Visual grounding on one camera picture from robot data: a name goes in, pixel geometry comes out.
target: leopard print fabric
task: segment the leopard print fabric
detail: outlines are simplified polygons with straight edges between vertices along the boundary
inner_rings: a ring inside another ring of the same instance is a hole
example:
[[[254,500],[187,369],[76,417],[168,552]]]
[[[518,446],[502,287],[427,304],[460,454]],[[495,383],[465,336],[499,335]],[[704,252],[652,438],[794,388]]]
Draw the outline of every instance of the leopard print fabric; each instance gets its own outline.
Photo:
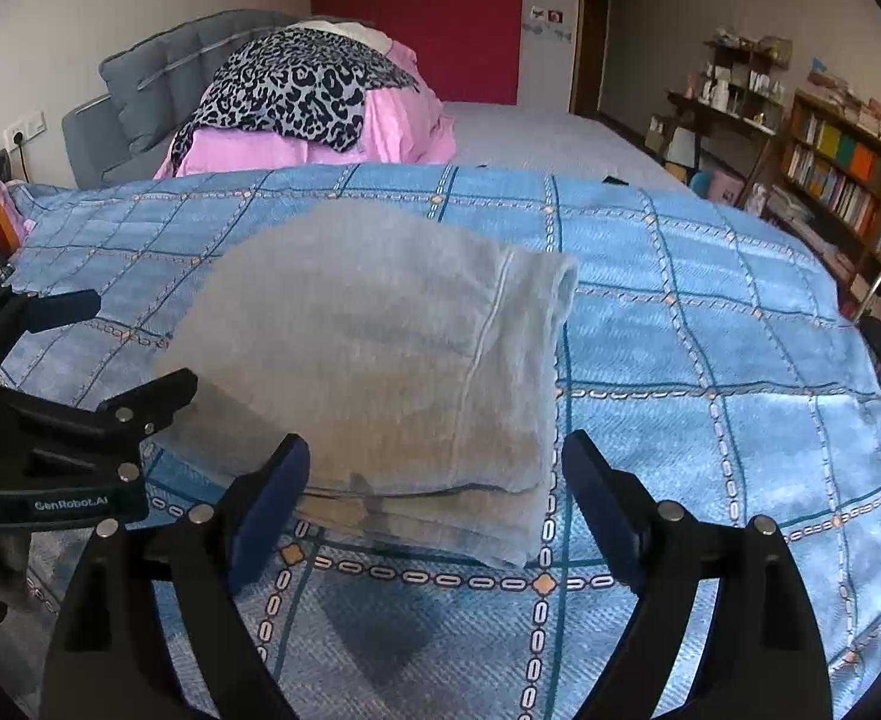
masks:
[[[388,58],[341,35],[287,28],[252,40],[214,76],[170,147],[176,173],[199,127],[273,131],[343,153],[360,140],[365,92],[418,89]]]

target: blue blanket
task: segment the blue blanket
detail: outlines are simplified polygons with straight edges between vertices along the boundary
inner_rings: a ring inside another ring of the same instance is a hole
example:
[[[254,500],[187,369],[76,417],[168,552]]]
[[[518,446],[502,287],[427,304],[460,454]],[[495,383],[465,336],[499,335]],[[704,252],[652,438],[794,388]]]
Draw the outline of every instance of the blue blanket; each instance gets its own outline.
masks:
[[[456,167],[26,187],[16,199],[38,225],[13,285],[96,289],[103,309],[24,337],[5,384],[93,408],[143,383],[218,256],[341,196],[580,259],[557,351],[558,442],[586,429],[612,466],[703,520],[775,517],[817,613],[835,713],[845,712],[881,668],[881,395],[831,279],[800,242],[755,218],[681,194]],[[143,452],[149,523],[221,494],[188,458],[149,443]],[[34,538],[31,584],[48,627],[85,536]],[[715,591],[702,586],[660,710],[687,694]],[[186,693],[212,710],[173,594],[158,595]],[[237,604],[304,720],[546,720],[572,717],[634,600],[607,574],[558,469],[543,550],[524,570],[290,522]]]

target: red wall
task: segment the red wall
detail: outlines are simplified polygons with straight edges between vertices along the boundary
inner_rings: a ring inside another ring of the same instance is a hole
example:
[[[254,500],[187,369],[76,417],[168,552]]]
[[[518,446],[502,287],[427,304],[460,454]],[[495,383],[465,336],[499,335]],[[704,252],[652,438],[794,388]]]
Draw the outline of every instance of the red wall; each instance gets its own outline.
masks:
[[[311,0],[316,14],[370,20],[418,52],[441,100],[517,101],[521,0]]]

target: electrical socket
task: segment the electrical socket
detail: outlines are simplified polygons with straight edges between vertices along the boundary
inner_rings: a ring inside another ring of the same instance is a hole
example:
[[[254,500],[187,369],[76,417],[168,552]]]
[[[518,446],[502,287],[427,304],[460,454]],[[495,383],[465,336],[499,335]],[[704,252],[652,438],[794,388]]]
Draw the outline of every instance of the electrical socket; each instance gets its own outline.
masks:
[[[44,118],[43,111],[35,111],[34,113],[27,114],[25,117],[22,117],[19,121],[14,122],[10,127],[7,127],[7,129],[4,130],[4,148],[6,148],[8,152],[14,151],[15,148],[17,148],[17,144],[14,142],[14,137],[18,132],[24,134],[24,141],[22,141],[23,144],[46,131],[47,120]]]

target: desk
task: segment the desk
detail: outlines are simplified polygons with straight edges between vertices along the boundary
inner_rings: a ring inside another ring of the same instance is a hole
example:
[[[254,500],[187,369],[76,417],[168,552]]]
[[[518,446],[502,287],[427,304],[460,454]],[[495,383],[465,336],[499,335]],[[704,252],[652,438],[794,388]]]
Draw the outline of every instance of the desk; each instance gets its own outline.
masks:
[[[700,100],[689,100],[678,92],[668,90],[667,99],[674,106],[674,117],[669,128],[669,137],[664,138],[663,146],[661,146],[661,158],[666,155],[667,148],[674,138],[674,130],[681,126],[684,114],[687,113],[693,114],[694,117],[692,129],[694,131],[694,167],[696,170],[700,170],[701,167],[701,138],[703,135],[709,135],[714,125],[727,127],[744,138],[754,138],[756,136],[763,138],[763,145],[757,153],[756,160],[754,160],[754,167],[751,167],[751,171],[744,181],[744,189],[741,190],[741,194],[737,196],[737,201],[735,201],[737,208],[743,208],[750,194],[751,187],[756,183],[764,164],[774,150],[777,134],[760,129],[756,124],[748,122],[746,119],[741,119],[739,116],[733,116],[726,111],[712,108],[711,105],[705,105]]]

